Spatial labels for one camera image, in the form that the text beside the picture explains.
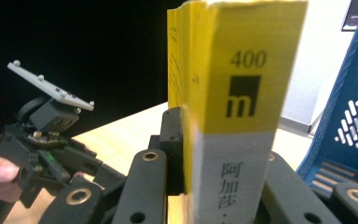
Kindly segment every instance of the table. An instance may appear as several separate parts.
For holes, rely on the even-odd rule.
[[[151,134],[159,134],[162,113],[166,109],[168,109],[167,103],[156,105],[124,119],[82,133],[74,139],[98,153],[98,159],[127,175],[133,156],[137,152],[147,149]],[[278,129],[273,150],[279,153],[293,169],[296,169],[310,148],[310,143],[310,138]],[[5,224],[37,223],[52,200],[53,197],[43,190],[30,209],[25,209],[21,203],[16,203]],[[182,200],[181,196],[170,197],[169,203],[177,205],[182,203]],[[181,206],[175,206],[174,209],[170,206],[169,216],[171,224],[182,224],[186,219],[186,213]]]

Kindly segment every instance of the chinese character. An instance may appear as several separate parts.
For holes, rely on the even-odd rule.
[[[222,188],[220,189],[219,194],[227,194],[227,193],[236,193],[238,189],[238,181],[226,181],[223,180],[223,183],[221,184]]]
[[[232,204],[236,203],[237,202],[235,200],[236,197],[237,196],[235,195],[224,195],[219,197],[219,201],[218,201],[219,209],[230,207]]]
[[[233,177],[238,177],[240,175],[241,165],[242,162],[223,163],[222,178],[225,177],[226,175],[232,175]]]

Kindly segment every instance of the yellow book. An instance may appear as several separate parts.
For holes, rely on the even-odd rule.
[[[168,11],[188,223],[253,223],[307,1],[188,1]]]

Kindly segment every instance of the letter m logo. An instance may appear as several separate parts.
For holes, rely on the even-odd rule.
[[[241,118],[255,115],[261,76],[232,76],[227,100],[226,117]]]

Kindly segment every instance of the black mechanical device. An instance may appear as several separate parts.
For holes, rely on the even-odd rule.
[[[18,62],[8,67],[29,73]],[[18,122],[7,125],[0,137],[0,156],[20,166],[15,181],[26,207],[42,188],[56,195],[39,223],[167,223],[167,196],[185,191],[180,108],[164,112],[160,135],[151,136],[148,149],[135,155],[124,176],[84,145],[62,136],[78,120],[78,108],[92,109],[93,104],[45,85],[41,76],[28,75],[26,79],[37,85],[45,82],[47,90],[40,89],[53,98],[35,99],[20,110]],[[77,172],[94,178],[90,182]],[[13,204],[0,201],[0,223]],[[322,201],[272,153],[255,223],[358,223],[358,184],[337,184],[331,198]]]

